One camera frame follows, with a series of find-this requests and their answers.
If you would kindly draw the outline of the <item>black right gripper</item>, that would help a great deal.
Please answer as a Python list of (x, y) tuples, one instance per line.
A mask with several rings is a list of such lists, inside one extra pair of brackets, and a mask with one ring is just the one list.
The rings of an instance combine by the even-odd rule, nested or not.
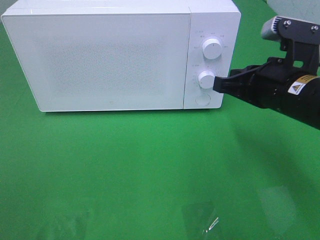
[(280, 42), (285, 57), (216, 76), (212, 89), (263, 109), (315, 108), (320, 102), (320, 25), (276, 15), (263, 24), (260, 35)]

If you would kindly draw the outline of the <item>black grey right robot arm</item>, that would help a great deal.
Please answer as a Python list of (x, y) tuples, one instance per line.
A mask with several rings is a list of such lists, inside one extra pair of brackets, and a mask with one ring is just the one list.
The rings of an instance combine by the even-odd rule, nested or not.
[(285, 57), (232, 69), (228, 77), (215, 77), (213, 90), (319, 129), (320, 26), (277, 15), (264, 23), (261, 37), (279, 42)]

